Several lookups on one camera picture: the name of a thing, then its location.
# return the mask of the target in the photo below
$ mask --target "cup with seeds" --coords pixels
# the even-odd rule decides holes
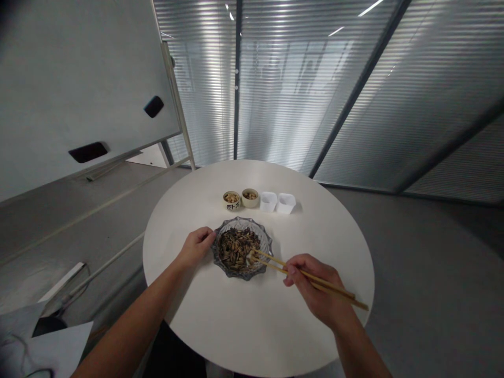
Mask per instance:
[[[241,206],[240,195],[236,192],[226,192],[222,198],[224,200],[224,206],[229,211],[237,211]]]
[[[253,208],[253,207],[256,207],[257,204],[259,203],[259,193],[257,193],[257,190],[254,190],[254,189],[245,189],[242,193],[241,193],[241,197],[242,197],[242,203],[245,207],[248,207],[248,208]]]

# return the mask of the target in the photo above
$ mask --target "hand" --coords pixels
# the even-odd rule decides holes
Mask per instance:
[[[336,269],[321,263],[308,254],[294,256],[286,262],[286,265],[289,274],[283,280],[285,286],[290,287],[295,284],[313,315],[334,332],[344,327],[347,321],[356,317],[352,306],[348,302],[317,290],[312,286],[308,278],[299,271],[299,269],[302,269],[344,289],[343,282]]]
[[[209,227],[201,227],[187,236],[177,261],[186,268],[195,267],[203,259],[215,240],[215,232]]]

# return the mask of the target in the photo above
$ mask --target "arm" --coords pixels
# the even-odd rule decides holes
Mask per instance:
[[[192,273],[214,239],[215,233],[208,227],[191,232],[176,259],[112,326],[72,378],[132,376],[184,277]]]
[[[336,269],[305,254],[287,261],[289,275],[284,284],[288,287],[295,284],[310,311],[332,330],[345,375],[348,378],[391,377],[352,306],[314,288],[299,269],[344,288],[341,278]]]

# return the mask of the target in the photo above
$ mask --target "whiteboard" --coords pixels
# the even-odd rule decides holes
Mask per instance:
[[[149,0],[25,0],[0,29],[0,201],[180,133]],[[144,106],[159,96],[150,118]],[[103,142],[79,164],[69,150]]]

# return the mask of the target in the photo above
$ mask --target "small cup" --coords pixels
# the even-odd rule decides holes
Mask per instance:
[[[296,206],[296,197],[288,193],[280,193],[278,195],[277,211],[282,214],[290,214]]]
[[[272,213],[275,210],[278,199],[277,195],[272,192],[262,192],[261,193],[261,205],[259,208],[265,213]]]
[[[256,195],[256,198],[255,199],[248,199],[247,197],[245,197],[246,194],[249,194],[249,193],[253,193]],[[241,197],[242,197],[242,204],[245,206],[245,207],[248,207],[248,208],[253,208],[253,207],[256,207],[257,204],[259,203],[259,193],[257,193],[256,190],[254,189],[245,189],[242,193],[241,193]]]
[[[238,201],[236,201],[236,202],[228,202],[228,201],[226,201],[224,199],[224,197],[227,194],[236,194],[238,196]],[[224,207],[226,209],[228,209],[229,211],[237,211],[240,208],[240,206],[241,206],[240,195],[238,193],[236,193],[236,192],[233,192],[233,191],[224,193],[224,195],[222,196],[222,200],[224,201]]]

